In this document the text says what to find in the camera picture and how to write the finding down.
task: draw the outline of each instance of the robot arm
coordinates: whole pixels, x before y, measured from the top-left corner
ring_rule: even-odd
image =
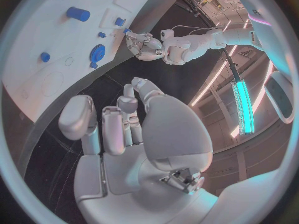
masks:
[[[150,33],[135,34],[128,31],[126,38],[128,48],[139,60],[162,58],[171,65],[183,65],[202,56],[208,49],[220,49],[226,45],[252,45],[263,50],[253,28],[230,29],[224,32],[213,28],[204,35],[184,37],[175,37],[173,30],[162,30],[163,44]]]

